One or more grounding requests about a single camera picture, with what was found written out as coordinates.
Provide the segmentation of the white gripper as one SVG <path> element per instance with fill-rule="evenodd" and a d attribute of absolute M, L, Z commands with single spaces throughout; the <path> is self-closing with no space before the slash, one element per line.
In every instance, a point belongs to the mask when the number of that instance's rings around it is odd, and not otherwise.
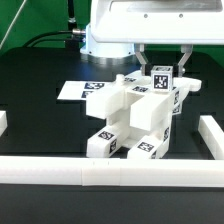
<path fill-rule="evenodd" d="M 98 42 L 185 44 L 174 64 L 182 77 L 192 45 L 224 45 L 224 0 L 92 0 L 90 23 Z M 134 50 L 148 75 L 143 44 Z"/>

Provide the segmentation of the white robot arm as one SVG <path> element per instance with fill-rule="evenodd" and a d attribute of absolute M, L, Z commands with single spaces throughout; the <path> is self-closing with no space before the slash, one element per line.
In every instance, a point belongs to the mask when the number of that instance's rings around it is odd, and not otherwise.
<path fill-rule="evenodd" d="M 146 44 L 179 45 L 180 68 L 195 45 L 224 45 L 224 0 L 92 0 L 82 54 L 145 65 Z"/>

